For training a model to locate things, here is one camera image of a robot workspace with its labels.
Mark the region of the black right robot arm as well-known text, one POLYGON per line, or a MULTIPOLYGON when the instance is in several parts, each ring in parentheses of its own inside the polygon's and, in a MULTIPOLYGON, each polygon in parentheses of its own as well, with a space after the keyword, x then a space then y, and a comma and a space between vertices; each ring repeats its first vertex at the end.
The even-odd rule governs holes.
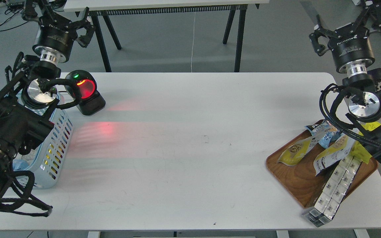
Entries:
POLYGON ((367 69, 375 62, 369 35, 381 32, 381 3, 362 0, 360 5, 354 22, 334 30, 324 28, 316 15, 309 39, 318 56, 331 51, 336 71, 346 74, 341 86, 322 90, 322 115, 381 164, 381 68, 367 69))

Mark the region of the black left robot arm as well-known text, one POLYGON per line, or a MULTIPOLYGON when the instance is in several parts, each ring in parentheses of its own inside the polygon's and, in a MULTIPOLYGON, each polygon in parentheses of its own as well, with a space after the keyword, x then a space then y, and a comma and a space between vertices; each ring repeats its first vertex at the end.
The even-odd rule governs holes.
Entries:
POLYGON ((78 74, 60 78, 59 63, 69 60, 74 42, 87 47, 95 27, 87 19, 89 7, 81 19, 71 21, 54 12, 46 0, 27 0, 22 18, 39 25, 33 45, 35 55, 19 52, 13 67, 6 67, 7 83, 0 90, 0 212, 25 215, 18 209, 25 204, 42 210, 28 213, 47 217, 52 207, 32 195, 35 175, 32 171, 15 171, 15 157, 27 155, 41 145, 55 128, 50 117, 56 109, 79 105, 96 91, 91 77, 78 74), (93 89, 81 85, 91 81, 93 89))

